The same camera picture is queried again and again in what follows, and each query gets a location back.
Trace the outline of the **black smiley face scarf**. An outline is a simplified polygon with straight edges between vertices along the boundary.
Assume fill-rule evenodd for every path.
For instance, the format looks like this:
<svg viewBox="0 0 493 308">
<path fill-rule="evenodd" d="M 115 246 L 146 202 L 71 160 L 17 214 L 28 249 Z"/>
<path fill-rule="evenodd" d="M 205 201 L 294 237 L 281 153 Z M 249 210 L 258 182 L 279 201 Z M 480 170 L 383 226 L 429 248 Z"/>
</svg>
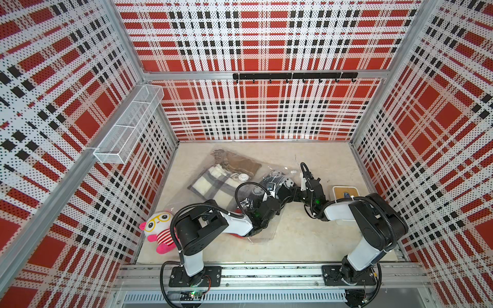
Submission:
<svg viewBox="0 0 493 308">
<path fill-rule="evenodd" d="M 291 188 L 298 187 L 298 185 L 291 177 L 277 170 L 273 170 L 264 176 L 260 180 L 259 185 L 266 188 L 268 182 L 276 184 L 275 198 L 281 202 L 282 209 L 284 209 L 285 205 L 290 202 L 283 202 L 283 199 L 288 195 Z M 251 209 L 254 204 L 262 202 L 265 197 L 266 194 L 262 188 L 250 184 L 246 189 L 243 187 L 241 188 L 241 194 L 239 195 L 240 205 L 246 212 L 246 210 Z"/>
</svg>

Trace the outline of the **clear plastic vacuum bag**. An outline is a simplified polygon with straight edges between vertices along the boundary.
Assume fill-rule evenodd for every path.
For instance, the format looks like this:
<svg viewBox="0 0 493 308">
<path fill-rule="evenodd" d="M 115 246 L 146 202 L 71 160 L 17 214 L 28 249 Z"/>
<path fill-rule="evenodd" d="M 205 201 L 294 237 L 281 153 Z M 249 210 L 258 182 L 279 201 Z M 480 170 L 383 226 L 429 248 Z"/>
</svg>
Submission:
<svg viewBox="0 0 493 308">
<path fill-rule="evenodd" d="M 300 199 L 297 175 L 287 166 L 227 148 L 181 148 L 157 208 L 176 213 L 186 205 L 214 200 L 225 210 L 250 218 L 253 229 L 246 239 L 267 242 L 275 237 L 286 206 Z"/>
</svg>

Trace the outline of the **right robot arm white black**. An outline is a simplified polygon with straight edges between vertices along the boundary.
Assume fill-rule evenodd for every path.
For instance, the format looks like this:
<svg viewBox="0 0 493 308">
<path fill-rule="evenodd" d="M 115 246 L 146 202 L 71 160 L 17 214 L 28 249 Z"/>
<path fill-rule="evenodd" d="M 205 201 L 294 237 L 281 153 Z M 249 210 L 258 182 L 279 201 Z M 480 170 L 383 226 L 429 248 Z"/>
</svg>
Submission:
<svg viewBox="0 0 493 308">
<path fill-rule="evenodd" d="M 340 280 L 350 286 L 387 253 L 408 232 L 405 220 L 377 193 L 326 200 L 319 179 L 289 188 L 281 201 L 300 202 L 309 217 L 322 222 L 355 222 L 362 238 L 355 249 L 342 259 Z"/>
</svg>

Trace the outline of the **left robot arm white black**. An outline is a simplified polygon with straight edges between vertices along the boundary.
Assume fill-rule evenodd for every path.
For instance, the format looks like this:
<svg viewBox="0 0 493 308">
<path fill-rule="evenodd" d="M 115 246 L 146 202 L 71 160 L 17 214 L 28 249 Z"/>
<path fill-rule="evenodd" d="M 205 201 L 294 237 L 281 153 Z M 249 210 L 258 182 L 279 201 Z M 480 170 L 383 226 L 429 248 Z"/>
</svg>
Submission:
<svg viewBox="0 0 493 308">
<path fill-rule="evenodd" d="M 256 236 L 267 229 L 280 212 L 281 203 L 273 197 L 266 197 L 259 207 L 242 213 L 228 211 L 215 200 L 185 206 L 173 217 L 169 228 L 181 267 L 189 277 L 203 274 L 202 251 L 219 235 Z"/>
</svg>

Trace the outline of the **white vacuum bag valve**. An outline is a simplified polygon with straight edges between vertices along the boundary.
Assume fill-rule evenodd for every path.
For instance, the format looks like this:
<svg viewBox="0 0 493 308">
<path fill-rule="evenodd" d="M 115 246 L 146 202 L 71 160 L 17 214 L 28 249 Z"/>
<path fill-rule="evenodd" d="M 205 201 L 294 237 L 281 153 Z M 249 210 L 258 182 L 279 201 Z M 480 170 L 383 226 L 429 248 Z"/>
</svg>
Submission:
<svg viewBox="0 0 493 308">
<path fill-rule="evenodd" d="M 246 173 L 241 173 L 241 174 L 238 175 L 238 180 L 240 182 L 248 182 L 249 179 L 250 179 L 250 177 Z"/>
</svg>

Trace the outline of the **grey white plaid scarf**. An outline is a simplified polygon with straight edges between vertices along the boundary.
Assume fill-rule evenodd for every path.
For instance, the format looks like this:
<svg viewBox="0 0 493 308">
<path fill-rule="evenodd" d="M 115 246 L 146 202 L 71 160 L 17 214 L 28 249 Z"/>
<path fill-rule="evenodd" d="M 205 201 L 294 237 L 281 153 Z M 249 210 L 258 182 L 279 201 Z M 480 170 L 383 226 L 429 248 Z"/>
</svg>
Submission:
<svg viewBox="0 0 493 308">
<path fill-rule="evenodd" d="M 187 188 L 202 200 L 214 200 L 218 206 L 229 211 L 237 209 L 236 188 L 242 184 L 237 173 L 231 173 L 215 164 L 203 171 Z"/>
</svg>

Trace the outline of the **brown fringed scarf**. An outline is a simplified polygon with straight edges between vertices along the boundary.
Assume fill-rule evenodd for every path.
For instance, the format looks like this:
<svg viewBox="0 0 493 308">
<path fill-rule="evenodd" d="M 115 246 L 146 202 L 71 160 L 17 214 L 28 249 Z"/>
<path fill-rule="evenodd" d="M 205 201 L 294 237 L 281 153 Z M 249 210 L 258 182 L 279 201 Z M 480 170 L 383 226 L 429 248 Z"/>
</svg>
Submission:
<svg viewBox="0 0 493 308">
<path fill-rule="evenodd" d="M 215 163 L 221 165 L 223 169 L 231 173 L 244 173 L 249 178 L 254 178 L 262 167 L 262 164 L 255 160 L 227 150 L 213 150 L 211 156 L 214 158 Z"/>
</svg>

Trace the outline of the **white box with cork lid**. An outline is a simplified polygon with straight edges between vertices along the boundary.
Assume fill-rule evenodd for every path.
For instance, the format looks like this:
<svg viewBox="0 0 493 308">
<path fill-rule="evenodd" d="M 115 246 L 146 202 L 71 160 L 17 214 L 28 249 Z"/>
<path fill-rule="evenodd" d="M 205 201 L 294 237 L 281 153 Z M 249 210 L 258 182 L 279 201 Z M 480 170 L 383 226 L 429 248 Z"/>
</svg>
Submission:
<svg viewBox="0 0 493 308">
<path fill-rule="evenodd" d="M 336 202 L 354 200 L 359 196 L 359 191 L 354 186 L 333 186 L 332 192 Z"/>
</svg>

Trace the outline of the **pink white plush toy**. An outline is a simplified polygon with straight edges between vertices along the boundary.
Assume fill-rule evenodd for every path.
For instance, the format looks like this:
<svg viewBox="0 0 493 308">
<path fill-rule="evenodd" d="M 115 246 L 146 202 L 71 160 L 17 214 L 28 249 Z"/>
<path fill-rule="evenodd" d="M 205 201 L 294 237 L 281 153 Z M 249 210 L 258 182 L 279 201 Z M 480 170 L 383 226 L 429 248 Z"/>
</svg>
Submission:
<svg viewBox="0 0 493 308">
<path fill-rule="evenodd" d="M 139 226 L 146 239 L 157 244 L 156 252 L 160 255 L 167 254 L 176 248 L 170 233 L 172 219 L 173 214 L 171 212 L 161 211 L 150 216 Z"/>
</svg>

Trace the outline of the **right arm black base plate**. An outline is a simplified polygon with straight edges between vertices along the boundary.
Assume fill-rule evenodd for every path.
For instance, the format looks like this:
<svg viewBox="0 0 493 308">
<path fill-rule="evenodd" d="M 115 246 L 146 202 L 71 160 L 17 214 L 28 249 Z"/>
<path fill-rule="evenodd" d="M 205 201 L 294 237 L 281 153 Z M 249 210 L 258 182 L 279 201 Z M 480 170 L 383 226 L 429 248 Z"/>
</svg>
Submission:
<svg viewBox="0 0 493 308">
<path fill-rule="evenodd" d="M 371 267 L 356 271 L 349 265 L 322 266 L 322 278 L 326 286 L 375 286 L 377 278 Z"/>
</svg>

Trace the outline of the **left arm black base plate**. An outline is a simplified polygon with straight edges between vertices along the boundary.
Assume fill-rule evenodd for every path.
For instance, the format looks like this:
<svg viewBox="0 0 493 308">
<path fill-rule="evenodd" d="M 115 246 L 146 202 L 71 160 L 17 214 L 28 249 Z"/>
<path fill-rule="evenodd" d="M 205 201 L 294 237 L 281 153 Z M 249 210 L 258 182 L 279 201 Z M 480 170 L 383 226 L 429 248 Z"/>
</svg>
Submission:
<svg viewBox="0 0 493 308">
<path fill-rule="evenodd" d="M 176 266 L 172 269 L 169 278 L 169 287 L 219 287 L 222 279 L 222 267 L 205 266 L 204 269 L 193 275 L 188 276 L 185 269 Z"/>
</svg>

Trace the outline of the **black wall hook rail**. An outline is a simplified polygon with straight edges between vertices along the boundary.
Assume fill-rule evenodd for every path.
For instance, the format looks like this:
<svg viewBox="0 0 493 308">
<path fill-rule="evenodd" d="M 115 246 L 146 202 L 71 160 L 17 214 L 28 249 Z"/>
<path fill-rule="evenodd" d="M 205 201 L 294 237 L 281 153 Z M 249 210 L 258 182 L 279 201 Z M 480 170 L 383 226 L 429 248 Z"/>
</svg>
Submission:
<svg viewBox="0 0 493 308">
<path fill-rule="evenodd" d="M 329 72 L 329 73 L 234 73 L 233 80 L 334 80 L 348 79 L 355 81 L 357 72 Z"/>
</svg>

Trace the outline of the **aluminium front rail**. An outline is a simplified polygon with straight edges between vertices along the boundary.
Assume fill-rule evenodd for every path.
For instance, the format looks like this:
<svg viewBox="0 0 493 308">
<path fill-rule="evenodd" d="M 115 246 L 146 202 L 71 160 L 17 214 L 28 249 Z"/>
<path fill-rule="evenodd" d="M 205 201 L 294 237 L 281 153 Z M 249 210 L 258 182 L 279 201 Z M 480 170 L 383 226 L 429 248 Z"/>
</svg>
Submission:
<svg viewBox="0 0 493 308">
<path fill-rule="evenodd" d="M 209 263 L 199 285 L 174 264 L 124 266 L 110 307 L 175 305 L 341 303 L 367 307 L 438 307 L 431 284 L 414 263 L 382 262 L 358 277 L 342 280 L 338 263 Z"/>
</svg>

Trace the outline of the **white mesh wall basket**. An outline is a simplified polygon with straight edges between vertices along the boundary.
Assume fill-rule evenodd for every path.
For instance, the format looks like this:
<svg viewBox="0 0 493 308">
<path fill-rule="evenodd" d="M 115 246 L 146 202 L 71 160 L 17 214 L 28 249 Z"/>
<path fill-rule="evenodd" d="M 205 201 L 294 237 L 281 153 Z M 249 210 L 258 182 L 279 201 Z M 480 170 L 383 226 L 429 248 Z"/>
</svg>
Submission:
<svg viewBox="0 0 493 308">
<path fill-rule="evenodd" d="M 94 152 L 103 164 L 126 164 L 149 124 L 164 92 L 156 85 L 139 85 L 108 134 Z"/>
</svg>

